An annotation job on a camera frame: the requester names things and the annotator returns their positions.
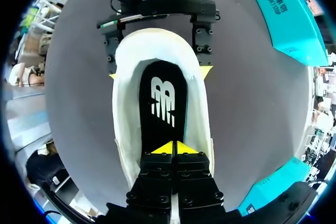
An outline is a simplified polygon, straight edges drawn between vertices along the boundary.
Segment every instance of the yellow triangle marker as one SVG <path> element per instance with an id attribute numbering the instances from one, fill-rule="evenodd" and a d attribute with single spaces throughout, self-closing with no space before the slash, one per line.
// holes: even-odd
<path id="1" fill-rule="evenodd" d="M 183 154 L 183 153 L 198 153 L 197 151 L 195 151 L 194 149 L 190 148 L 189 146 L 185 145 L 184 143 L 181 143 L 180 141 L 177 142 L 177 153 L 178 154 Z"/>
<path id="2" fill-rule="evenodd" d="M 166 152 L 167 154 L 173 154 L 173 141 L 166 143 L 165 145 L 161 146 L 160 148 L 153 151 L 153 154 L 161 154 Z"/>
<path id="3" fill-rule="evenodd" d="M 210 70 L 213 68 L 213 66 L 201 66 L 201 73 L 203 76 L 203 80 L 205 79 L 205 77 L 208 75 L 208 73 L 210 72 Z"/>
<path id="4" fill-rule="evenodd" d="M 202 74 L 202 77 L 203 77 L 203 80 L 205 79 L 205 77 L 208 75 L 208 73 L 210 72 L 210 70 L 213 68 L 213 66 L 201 66 L 201 74 Z M 115 73 L 113 74 L 110 74 L 110 77 L 112 79 L 115 79 Z"/>

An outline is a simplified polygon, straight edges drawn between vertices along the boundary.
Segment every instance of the white shoe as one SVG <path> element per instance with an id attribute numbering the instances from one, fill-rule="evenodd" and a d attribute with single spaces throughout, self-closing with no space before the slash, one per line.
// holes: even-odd
<path id="1" fill-rule="evenodd" d="M 164 127 L 178 131 L 178 136 L 183 138 L 169 141 L 179 140 L 196 151 L 204 152 L 210 161 L 209 169 L 213 174 L 214 152 L 210 136 L 205 85 L 197 57 L 191 46 L 173 32 L 148 28 L 126 36 L 117 48 L 115 56 L 118 67 L 112 96 L 114 132 L 121 165 L 130 189 L 139 174 L 140 159 L 145 151 L 144 148 L 147 150 L 151 148 L 147 143 L 152 141 L 154 146 L 155 144 L 160 145 L 161 143 L 156 141 L 160 141 L 166 135 L 160 135 L 155 130 L 158 126 L 150 125 L 148 120 L 141 122 L 140 118 L 144 118 L 143 113 L 147 113 L 143 112 L 145 110 L 148 110 L 145 118 L 151 118 L 153 120 L 151 122 L 155 124 L 165 124 Z M 171 80 L 164 79 L 163 72 L 167 70 L 160 68 L 160 64 L 164 64 L 164 68 L 174 69 L 169 77 Z M 145 79 L 149 69 L 152 69 L 151 73 L 155 72 L 154 74 L 158 76 Z M 177 97 L 179 90 L 183 92 L 183 88 L 177 87 L 179 83 L 186 89 L 185 94 L 180 96 L 186 100 L 186 111 L 184 112 L 186 116 L 182 134 L 181 130 L 177 130 L 181 126 L 178 116 L 184 114 L 182 112 L 176 114 L 178 105 L 183 104 Z M 146 95 L 153 102 L 143 103 L 142 97 Z M 148 137 L 150 129 L 156 131 L 153 139 Z M 142 143 L 142 138 L 149 142 Z"/>

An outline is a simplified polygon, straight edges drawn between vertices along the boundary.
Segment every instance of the gray surface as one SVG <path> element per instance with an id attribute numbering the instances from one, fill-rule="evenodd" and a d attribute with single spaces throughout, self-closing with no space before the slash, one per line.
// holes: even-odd
<path id="1" fill-rule="evenodd" d="M 306 67 L 276 51 L 255 0 L 214 0 L 215 67 L 205 80 L 215 146 L 215 179 L 225 207 L 237 207 L 253 183 L 295 152 L 307 116 Z M 128 191 L 114 144 L 112 84 L 96 21 L 109 0 L 69 0 L 47 56 L 51 131 L 70 176 L 96 207 L 125 205 Z M 129 25 L 162 27 L 191 41 L 189 17 Z"/>

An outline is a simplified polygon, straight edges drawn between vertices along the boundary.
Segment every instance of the shoe insole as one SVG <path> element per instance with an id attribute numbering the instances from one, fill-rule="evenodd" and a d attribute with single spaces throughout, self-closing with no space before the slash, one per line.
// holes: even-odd
<path id="1" fill-rule="evenodd" d="M 186 101 L 187 84 L 177 65 L 156 61 L 146 67 L 139 90 L 142 154 L 183 142 Z"/>

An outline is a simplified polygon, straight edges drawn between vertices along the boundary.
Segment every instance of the bolt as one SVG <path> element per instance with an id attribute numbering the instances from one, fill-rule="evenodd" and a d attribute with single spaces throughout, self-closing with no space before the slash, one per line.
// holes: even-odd
<path id="1" fill-rule="evenodd" d="M 183 199 L 183 201 L 184 201 L 185 204 L 191 204 L 191 203 L 193 202 L 193 200 L 192 200 L 192 199 L 189 199 L 188 197 L 185 197 L 185 198 Z"/>
<path id="2" fill-rule="evenodd" d="M 209 169 L 202 170 L 202 174 L 209 176 L 210 175 Z"/>
<path id="3" fill-rule="evenodd" d="M 189 177 L 190 173 L 187 172 L 186 170 L 182 172 L 181 176 L 182 177 Z"/>
<path id="4" fill-rule="evenodd" d="M 129 191 L 126 194 L 126 197 L 127 197 L 127 199 L 136 199 L 137 198 L 137 196 L 134 193 L 132 193 L 131 191 Z"/>
<path id="5" fill-rule="evenodd" d="M 149 173 L 148 170 L 141 170 L 141 171 L 140 171 L 140 174 L 141 174 L 141 175 L 147 175 L 148 173 Z"/>
<path id="6" fill-rule="evenodd" d="M 168 199 L 167 196 L 160 196 L 160 197 L 159 197 L 159 202 L 160 202 L 161 204 L 165 204 L 165 203 L 168 203 L 168 202 L 169 202 L 169 199 Z"/>
<path id="7" fill-rule="evenodd" d="M 294 211 L 294 210 L 296 210 L 298 207 L 299 207 L 299 203 L 297 202 L 297 201 L 295 201 L 295 202 L 291 202 L 290 204 L 289 204 L 289 210 L 291 210 L 291 211 Z"/>
<path id="8" fill-rule="evenodd" d="M 285 202 L 288 199 L 288 193 L 282 193 L 279 197 L 280 201 Z"/>
<path id="9" fill-rule="evenodd" d="M 168 175 L 169 175 L 169 173 L 164 171 L 164 170 L 161 172 L 162 177 L 167 177 Z"/>
<path id="10" fill-rule="evenodd" d="M 224 194 L 221 191 L 215 193 L 215 199 L 223 200 Z"/>

